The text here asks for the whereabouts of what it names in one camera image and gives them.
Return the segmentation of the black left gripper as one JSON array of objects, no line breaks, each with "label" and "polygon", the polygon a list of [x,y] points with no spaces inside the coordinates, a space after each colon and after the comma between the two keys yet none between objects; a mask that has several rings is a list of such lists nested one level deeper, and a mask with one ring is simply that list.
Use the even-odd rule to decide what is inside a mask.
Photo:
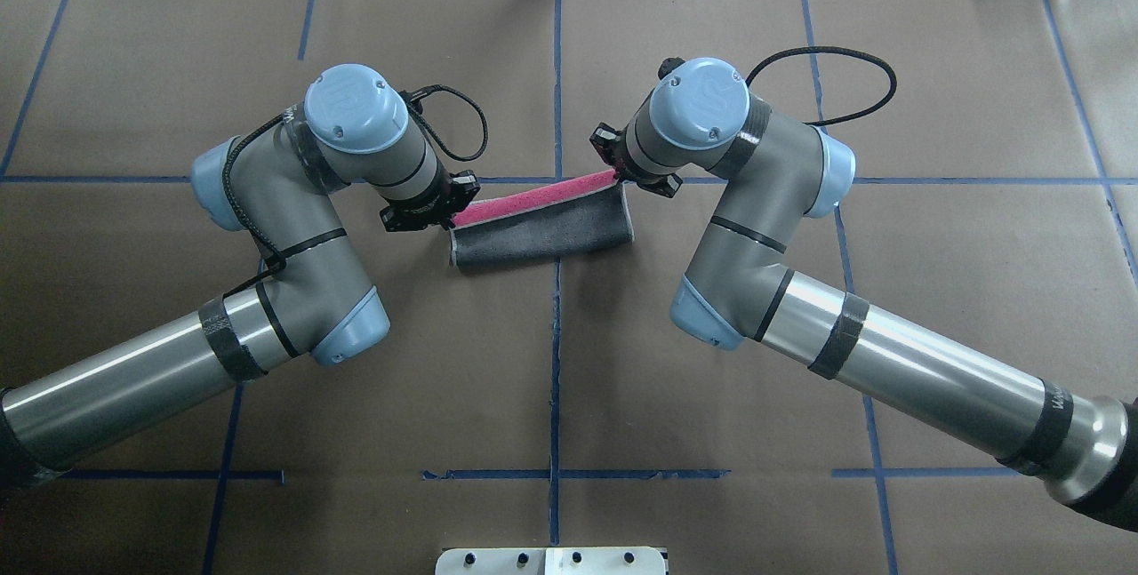
[{"label": "black left gripper", "polygon": [[388,199],[388,207],[381,211],[381,222],[388,232],[420,231],[432,224],[453,229],[453,219],[468,208],[479,191],[480,182],[473,171],[438,170],[423,194],[405,202]]}]

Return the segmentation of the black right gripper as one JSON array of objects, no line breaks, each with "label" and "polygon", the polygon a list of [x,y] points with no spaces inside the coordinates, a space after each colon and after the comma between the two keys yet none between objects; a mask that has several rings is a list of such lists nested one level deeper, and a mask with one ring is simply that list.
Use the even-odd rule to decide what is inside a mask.
[{"label": "black right gripper", "polygon": [[637,130],[629,123],[618,131],[607,123],[600,123],[589,134],[597,156],[615,170],[615,178],[629,181],[648,194],[674,198],[683,179],[676,174],[677,167],[658,165],[641,147]]}]

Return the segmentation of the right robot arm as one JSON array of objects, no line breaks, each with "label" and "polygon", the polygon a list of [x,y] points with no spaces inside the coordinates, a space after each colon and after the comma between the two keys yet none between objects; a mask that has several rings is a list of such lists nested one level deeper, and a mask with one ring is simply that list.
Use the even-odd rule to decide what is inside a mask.
[{"label": "right robot arm", "polygon": [[1132,403],[1078,396],[787,266],[800,222],[849,194],[853,151],[773,109],[728,61],[667,58],[658,77],[625,128],[601,123],[589,143],[617,180],[650,194],[677,194],[687,165],[725,182],[674,325],[725,351],[759,340],[1040,479],[1061,506],[1135,529]]}]

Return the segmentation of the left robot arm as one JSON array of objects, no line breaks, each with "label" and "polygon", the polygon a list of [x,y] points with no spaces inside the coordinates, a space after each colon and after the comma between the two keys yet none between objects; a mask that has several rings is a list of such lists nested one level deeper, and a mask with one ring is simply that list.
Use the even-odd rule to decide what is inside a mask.
[{"label": "left robot arm", "polygon": [[422,114],[432,84],[399,92],[377,69],[324,69],[259,129],[193,161],[196,202],[247,231],[259,271],[185,317],[3,392],[3,490],[36,487],[220,393],[310,354],[329,367],[389,331],[331,196],[361,180],[389,232],[454,227],[480,184],[443,166],[448,148]]}]

